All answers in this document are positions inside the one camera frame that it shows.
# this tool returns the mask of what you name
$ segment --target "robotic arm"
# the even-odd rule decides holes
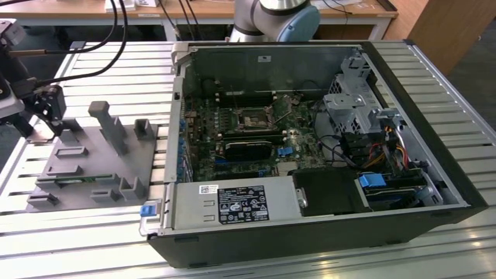
[[[308,41],[320,13],[311,0],[236,0],[231,42]]]
[[[63,132],[60,121],[66,112],[63,88],[39,87],[20,60],[10,55],[12,46],[26,36],[15,19],[0,20],[0,124],[12,124],[23,137],[32,134],[32,126],[20,115],[23,111],[46,122],[55,136]]]

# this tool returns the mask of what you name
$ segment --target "table leg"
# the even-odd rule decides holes
[[[162,21],[162,26],[164,26],[167,40],[170,42],[178,41],[178,39],[176,39],[176,32],[174,30],[174,26],[171,25],[171,23],[170,23],[170,21],[167,19]]]
[[[390,26],[390,22],[391,22],[390,17],[386,17],[386,18],[378,19],[378,20],[379,20],[379,22],[376,23],[376,25],[374,25],[370,40],[382,40],[383,36],[386,34],[386,31],[388,29],[388,26]]]

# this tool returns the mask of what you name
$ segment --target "circuit board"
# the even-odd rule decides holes
[[[315,101],[302,101],[298,94],[280,94],[263,107],[223,108],[215,99],[192,102],[186,116],[194,147],[194,181],[280,176],[287,174],[279,171],[282,166],[326,166],[312,127]],[[271,148],[263,159],[227,159],[224,148],[254,142],[263,145],[254,151]]]

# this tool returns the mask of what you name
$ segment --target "motherboard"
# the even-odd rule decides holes
[[[194,181],[286,176],[326,166],[316,101],[298,92],[227,92],[186,103]]]

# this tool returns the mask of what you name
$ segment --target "green circuit board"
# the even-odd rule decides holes
[[[198,100],[194,104],[196,118],[190,121],[190,140],[195,146],[194,181],[280,176],[278,165],[284,162],[296,162],[299,169],[323,167],[326,159],[312,127],[315,103],[300,101],[294,94],[278,95],[266,107],[220,108],[215,100]],[[228,162],[220,155],[226,143],[219,135],[258,130],[284,133],[284,141],[274,145],[270,158]],[[279,156],[278,149],[287,147],[292,148],[292,153]]]

